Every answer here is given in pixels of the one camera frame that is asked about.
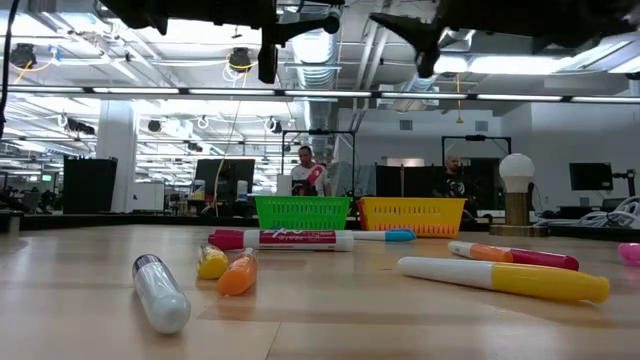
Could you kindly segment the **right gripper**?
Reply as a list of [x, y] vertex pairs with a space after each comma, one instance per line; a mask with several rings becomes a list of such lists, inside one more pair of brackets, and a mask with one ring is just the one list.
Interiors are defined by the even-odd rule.
[[492, 17], [503, 9], [504, 0], [439, 0], [430, 22], [386, 13], [370, 13], [369, 19], [417, 48], [417, 72], [421, 78], [428, 78], [434, 74], [440, 37], [446, 28], [487, 29], [494, 23]]

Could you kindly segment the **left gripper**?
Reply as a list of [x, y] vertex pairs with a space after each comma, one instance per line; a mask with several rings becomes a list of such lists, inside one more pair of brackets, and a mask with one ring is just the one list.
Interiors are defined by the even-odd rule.
[[290, 39], [320, 27], [319, 20], [278, 23], [276, 0], [219, 0], [214, 10], [215, 25], [248, 26], [261, 31], [258, 76], [265, 84], [275, 82], [276, 45], [284, 46]]

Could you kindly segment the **maroon Expo marker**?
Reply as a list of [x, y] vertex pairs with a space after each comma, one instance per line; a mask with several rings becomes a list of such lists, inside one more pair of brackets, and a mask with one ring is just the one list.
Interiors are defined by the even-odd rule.
[[208, 236], [208, 243], [221, 250], [253, 248], [283, 251], [351, 252], [354, 236], [341, 230], [229, 230], [217, 229]]

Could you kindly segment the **yellow white marker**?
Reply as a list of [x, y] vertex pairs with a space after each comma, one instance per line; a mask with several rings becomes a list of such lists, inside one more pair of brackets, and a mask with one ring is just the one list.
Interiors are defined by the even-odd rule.
[[403, 257], [397, 268], [409, 277], [548, 300], [603, 303], [610, 292], [605, 277], [545, 266]]
[[197, 276], [199, 279], [216, 280], [227, 270], [228, 258], [226, 254], [209, 243], [200, 247]]

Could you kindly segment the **rig light bar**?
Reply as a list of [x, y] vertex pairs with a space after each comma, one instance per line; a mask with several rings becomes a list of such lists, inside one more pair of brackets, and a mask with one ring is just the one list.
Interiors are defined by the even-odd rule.
[[296, 90], [257, 88], [160, 88], [160, 87], [74, 87], [11, 85], [10, 94], [55, 95], [67, 97], [113, 97], [125, 99], [230, 99], [249, 98], [301, 98], [310, 99], [374, 99], [374, 100], [445, 100], [481, 102], [533, 102], [640, 105], [640, 96], [574, 96], [574, 95], [521, 95], [492, 93], [450, 92], [395, 92], [347, 90]]

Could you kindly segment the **person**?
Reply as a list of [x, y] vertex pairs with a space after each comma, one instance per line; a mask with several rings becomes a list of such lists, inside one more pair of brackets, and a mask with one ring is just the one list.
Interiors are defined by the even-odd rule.
[[313, 160], [309, 146], [298, 150], [299, 164], [291, 170], [294, 196], [330, 196], [331, 186], [326, 167]]
[[446, 157], [444, 171], [436, 178], [433, 195], [437, 198], [471, 198], [471, 187], [465, 181], [459, 156]]

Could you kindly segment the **black partition panel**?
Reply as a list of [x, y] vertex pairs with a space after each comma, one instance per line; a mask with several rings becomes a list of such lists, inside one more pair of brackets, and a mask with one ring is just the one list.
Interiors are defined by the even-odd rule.
[[100, 214], [111, 211], [118, 160], [64, 159], [63, 213]]
[[[464, 185], [464, 194], [474, 210], [502, 210], [503, 185], [498, 179], [497, 159], [464, 159], [456, 180]], [[445, 194], [444, 166], [375, 166], [377, 197], [431, 198]]]

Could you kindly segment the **green plastic basket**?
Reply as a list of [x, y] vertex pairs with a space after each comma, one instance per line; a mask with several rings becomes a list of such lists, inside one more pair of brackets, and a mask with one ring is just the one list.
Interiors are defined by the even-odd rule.
[[255, 196], [261, 229], [343, 230], [348, 197]]

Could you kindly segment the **brass lamp with white bulb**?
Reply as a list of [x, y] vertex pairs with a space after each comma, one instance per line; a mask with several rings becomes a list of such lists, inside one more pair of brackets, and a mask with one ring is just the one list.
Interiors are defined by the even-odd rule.
[[494, 236], [547, 237], [548, 230], [530, 224], [529, 184], [535, 174], [535, 165], [526, 155], [513, 153], [499, 165], [499, 174], [506, 187], [505, 223], [490, 226]]

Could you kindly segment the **yellow plastic basket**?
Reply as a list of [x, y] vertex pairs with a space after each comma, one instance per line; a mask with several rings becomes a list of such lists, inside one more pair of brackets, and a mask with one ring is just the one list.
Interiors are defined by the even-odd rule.
[[455, 239], [465, 202], [460, 198], [363, 197], [358, 206], [363, 229], [410, 229], [418, 237]]

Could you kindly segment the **white pillar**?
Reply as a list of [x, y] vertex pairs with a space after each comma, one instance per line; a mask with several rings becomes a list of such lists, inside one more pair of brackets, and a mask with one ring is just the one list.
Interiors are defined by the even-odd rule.
[[131, 101], [101, 101], [96, 157], [117, 160], [112, 212], [132, 211], [138, 132], [139, 116]]

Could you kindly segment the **light blue capped marker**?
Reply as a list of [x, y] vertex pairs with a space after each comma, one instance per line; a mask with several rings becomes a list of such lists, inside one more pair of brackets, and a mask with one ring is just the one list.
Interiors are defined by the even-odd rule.
[[382, 242], [409, 242], [417, 238], [410, 229], [392, 229], [383, 231], [353, 231], [355, 240], [382, 241]]

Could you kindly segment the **orange white marker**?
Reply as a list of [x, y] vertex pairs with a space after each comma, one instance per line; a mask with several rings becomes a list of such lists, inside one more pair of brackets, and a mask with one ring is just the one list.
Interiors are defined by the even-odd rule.
[[451, 253], [468, 259], [512, 263], [513, 256], [510, 252], [499, 247], [478, 243], [451, 241], [448, 243]]
[[245, 248], [230, 263], [218, 280], [218, 290], [223, 295], [237, 296], [246, 292], [257, 276], [258, 261], [254, 248]]

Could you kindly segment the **thin red marker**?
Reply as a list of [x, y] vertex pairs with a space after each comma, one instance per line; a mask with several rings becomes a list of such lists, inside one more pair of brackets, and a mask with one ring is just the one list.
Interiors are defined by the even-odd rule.
[[578, 271], [579, 262], [568, 255], [538, 252], [519, 248], [509, 248], [514, 263], [561, 268]]

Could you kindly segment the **purple white marker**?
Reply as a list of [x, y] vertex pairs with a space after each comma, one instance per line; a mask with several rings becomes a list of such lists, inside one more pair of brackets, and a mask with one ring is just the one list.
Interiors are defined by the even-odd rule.
[[191, 304], [167, 265], [156, 255], [140, 255], [132, 277], [151, 327], [166, 335], [180, 332], [190, 319]]

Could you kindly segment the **pink white marker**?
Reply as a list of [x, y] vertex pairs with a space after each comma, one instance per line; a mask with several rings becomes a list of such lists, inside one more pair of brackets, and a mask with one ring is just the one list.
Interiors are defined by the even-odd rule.
[[640, 266], [640, 243], [621, 243], [618, 254], [626, 265]]

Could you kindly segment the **silver ventilation duct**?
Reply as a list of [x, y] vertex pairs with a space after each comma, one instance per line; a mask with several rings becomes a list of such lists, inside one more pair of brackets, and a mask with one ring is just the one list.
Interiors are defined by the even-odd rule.
[[[329, 90], [335, 88], [338, 70], [337, 39], [322, 29], [296, 36], [291, 40], [298, 88], [302, 90]], [[304, 121], [307, 130], [329, 130], [335, 115], [334, 103], [319, 99], [303, 100]]]

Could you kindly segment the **black stand frame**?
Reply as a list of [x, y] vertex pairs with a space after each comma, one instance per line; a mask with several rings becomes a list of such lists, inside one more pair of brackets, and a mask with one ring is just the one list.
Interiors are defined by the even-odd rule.
[[290, 142], [295, 142], [295, 138], [299, 135], [312, 135], [312, 136], [330, 136], [330, 135], [349, 135], [351, 140], [343, 140], [347, 145], [351, 147], [352, 150], [352, 181], [351, 181], [351, 189], [347, 191], [347, 193], [351, 193], [351, 197], [355, 197], [356, 190], [356, 163], [357, 163], [357, 151], [356, 151], [356, 132], [353, 130], [327, 130], [327, 129], [311, 129], [311, 130], [283, 130], [281, 133], [281, 145], [280, 145], [280, 171], [279, 175], [284, 175], [284, 165], [285, 165], [285, 147], [288, 146], [286, 142], [286, 136], [288, 134], [294, 134], [295, 136], [291, 139]]
[[[440, 138], [440, 149], [441, 149], [441, 165], [446, 165], [446, 157], [447, 157], [447, 149], [446, 149], [446, 141], [447, 140], [463, 140], [465, 142], [484, 142], [491, 141], [494, 145], [500, 148], [504, 154], [510, 155], [512, 154], [512, 139], [511, 137], [502, 137], [502, 136], [486, 136], [481, 134], [475, 135], [464, 135], [464, 136], [441, 136]], [[501, 147], [497, 142], [503, 141], [506, 143], [506, 147]]]

